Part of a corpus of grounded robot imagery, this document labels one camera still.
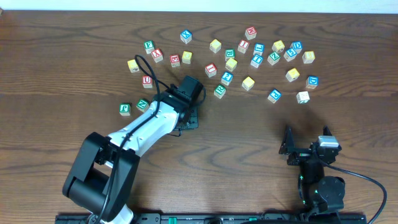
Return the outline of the red i block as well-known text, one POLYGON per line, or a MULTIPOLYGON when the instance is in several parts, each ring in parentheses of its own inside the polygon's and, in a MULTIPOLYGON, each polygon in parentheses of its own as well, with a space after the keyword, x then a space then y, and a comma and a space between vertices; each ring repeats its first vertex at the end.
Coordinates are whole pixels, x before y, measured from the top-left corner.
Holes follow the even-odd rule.
POLYGON ((238 52, 243 54, 246 53, 247 49, 249 48, 249 42, 245 40, 241 40, 238 44, 238 52))
POLYGON ((217 74, 217 67, 215 64, 210 63, 205 66, 205 73, 208 76, 208 78, 211 78, 217 74))

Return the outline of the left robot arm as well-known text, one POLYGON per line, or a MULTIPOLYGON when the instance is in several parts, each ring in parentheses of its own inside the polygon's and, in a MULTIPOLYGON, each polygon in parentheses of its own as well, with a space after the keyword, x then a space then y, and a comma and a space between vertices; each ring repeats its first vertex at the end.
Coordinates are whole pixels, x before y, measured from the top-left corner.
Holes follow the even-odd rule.
POLYGON ((158 92, 137 119, 107 136, 96 132, 83 141, 62 194, 97 217, 96 223, 131 223, 126 202, 141 157, 180 123, 187 124, 205 87, 186 76, 179 86, 158 92))

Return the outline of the green R block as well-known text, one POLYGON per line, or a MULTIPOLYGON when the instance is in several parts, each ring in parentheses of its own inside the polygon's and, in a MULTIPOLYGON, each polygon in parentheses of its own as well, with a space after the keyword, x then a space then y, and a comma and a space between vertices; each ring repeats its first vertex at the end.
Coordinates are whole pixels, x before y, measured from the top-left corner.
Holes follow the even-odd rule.
POLYGON ((226 88, 221 84, 219 84, 214 90, 214 95, 219 99, 222 99, 225 93, 226 93, 226 88))

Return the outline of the yellow block beside red E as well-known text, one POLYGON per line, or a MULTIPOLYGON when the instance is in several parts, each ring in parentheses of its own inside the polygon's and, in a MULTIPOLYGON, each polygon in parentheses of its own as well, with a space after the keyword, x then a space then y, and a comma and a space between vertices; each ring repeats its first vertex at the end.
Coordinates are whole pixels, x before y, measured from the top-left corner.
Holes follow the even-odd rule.
POLYGON ((183 51, 182 62, 186 64, 191 64, 193 53, 189 51, 183 51))

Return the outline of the plain wood green-sided block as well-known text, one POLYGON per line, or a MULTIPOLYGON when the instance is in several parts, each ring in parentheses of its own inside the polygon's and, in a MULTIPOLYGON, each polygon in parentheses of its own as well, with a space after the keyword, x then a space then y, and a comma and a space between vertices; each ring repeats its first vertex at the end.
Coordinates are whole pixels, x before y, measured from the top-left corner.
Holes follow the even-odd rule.
POLYGON ((297 93, 296 99, 299 104, 304 104, 309 102, 310 96, 307 91, 301 91, 297 93))

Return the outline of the yellow block below B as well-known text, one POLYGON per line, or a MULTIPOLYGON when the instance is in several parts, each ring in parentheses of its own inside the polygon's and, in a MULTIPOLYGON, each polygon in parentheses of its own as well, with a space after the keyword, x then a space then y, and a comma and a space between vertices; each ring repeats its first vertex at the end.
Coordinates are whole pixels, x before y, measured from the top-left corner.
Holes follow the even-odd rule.
POLYGON ((228 71, 233 72, 234 69, 237 67, 237 64, 238 64, 238 62, 237 62, 234 58, 229 58, 229 59, 226 61, 225 68, 226 68, 228 71))

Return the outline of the red U block left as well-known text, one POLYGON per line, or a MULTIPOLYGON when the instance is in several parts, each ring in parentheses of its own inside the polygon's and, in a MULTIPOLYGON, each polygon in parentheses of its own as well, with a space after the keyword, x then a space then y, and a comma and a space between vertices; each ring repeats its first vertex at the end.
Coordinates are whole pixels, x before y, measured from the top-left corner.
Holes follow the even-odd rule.
POLYGON ((154 85, 154 81, 150 76, 143 76, 142 77, 142 85, 144 88, 152 88, 154 85))

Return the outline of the green B block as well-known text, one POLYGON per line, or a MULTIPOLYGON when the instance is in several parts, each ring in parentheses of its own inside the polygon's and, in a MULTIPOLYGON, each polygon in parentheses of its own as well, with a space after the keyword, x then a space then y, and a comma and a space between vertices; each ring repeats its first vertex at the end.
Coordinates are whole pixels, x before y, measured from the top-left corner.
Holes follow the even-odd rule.
POLYGON ((235 50, 234 49, 226 49, 224 56, 225 56, 225 61, 228 61, 230 58, 235 58, 235 50))

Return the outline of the blue X block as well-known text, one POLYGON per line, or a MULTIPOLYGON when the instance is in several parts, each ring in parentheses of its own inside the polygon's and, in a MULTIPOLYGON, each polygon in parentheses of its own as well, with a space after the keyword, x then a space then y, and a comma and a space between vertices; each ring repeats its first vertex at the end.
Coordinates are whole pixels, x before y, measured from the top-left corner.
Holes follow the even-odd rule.
POLYGON ((192 40, 192 33, 189 30, 184 30, 180 33, 180 39, 183 43, 188 44, 192 40))

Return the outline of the yellow block far left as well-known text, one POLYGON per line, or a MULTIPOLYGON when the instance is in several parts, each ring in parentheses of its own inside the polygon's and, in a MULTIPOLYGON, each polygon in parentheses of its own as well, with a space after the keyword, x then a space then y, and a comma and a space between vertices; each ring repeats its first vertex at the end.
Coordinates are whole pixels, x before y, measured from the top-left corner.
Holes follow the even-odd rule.
POLYGON ((133 60, 129 60, 127 62, 127 65, 129 67, 131 73, 139 71, 139 66, 138 66, 137 62, 134 59, 133 60))

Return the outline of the green J block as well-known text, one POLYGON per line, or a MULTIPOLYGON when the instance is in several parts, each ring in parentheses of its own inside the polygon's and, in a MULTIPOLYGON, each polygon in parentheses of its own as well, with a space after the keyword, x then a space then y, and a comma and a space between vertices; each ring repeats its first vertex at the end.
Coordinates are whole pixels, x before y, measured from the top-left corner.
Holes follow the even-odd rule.
POLYGON ((131 115, 131 105, 129 103, 121 103, 119 105, 119 113, 121 116, 131 115))

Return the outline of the yellow 8 block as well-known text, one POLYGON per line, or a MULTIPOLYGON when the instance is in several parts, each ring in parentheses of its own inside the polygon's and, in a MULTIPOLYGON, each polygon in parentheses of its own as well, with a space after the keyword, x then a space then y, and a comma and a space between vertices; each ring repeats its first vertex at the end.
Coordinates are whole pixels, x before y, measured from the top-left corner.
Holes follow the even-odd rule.
POLYGON ((302 55, 302 60, 304 64, 312 63, 315 60, 314 51, 306 51, 302 55))

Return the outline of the blue L block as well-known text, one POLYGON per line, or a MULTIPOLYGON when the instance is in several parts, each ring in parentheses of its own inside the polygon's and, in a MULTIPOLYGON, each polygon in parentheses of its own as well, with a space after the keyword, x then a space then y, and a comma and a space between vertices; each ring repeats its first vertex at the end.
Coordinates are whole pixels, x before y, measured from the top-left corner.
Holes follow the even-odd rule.
POLYGON ((265 45, 260 43, 254 44, 253 55, 262 55, 264 53, 265 45))

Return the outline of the blue D block upper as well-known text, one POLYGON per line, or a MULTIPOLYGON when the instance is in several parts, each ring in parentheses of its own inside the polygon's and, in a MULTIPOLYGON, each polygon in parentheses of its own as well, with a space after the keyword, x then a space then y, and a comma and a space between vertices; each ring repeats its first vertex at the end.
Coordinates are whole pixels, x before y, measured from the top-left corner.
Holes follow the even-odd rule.
POLYGON ((293 49, 297 54, 299 54, 302 51, 303 46, 301 41, 295 41, 291 43, 290 48, 293 49))

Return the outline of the yellow block upper right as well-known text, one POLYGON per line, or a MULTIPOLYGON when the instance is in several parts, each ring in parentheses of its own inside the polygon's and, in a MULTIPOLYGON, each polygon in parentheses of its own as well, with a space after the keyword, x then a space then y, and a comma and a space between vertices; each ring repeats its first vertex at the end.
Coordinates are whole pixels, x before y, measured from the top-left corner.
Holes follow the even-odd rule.
POLYGON ((274 42, 272 45, 272 50, 278 54, 283 52, 284 49, 285 49, 285 45, 284 45, 283 41, 281 41, 281 40, 274 42))

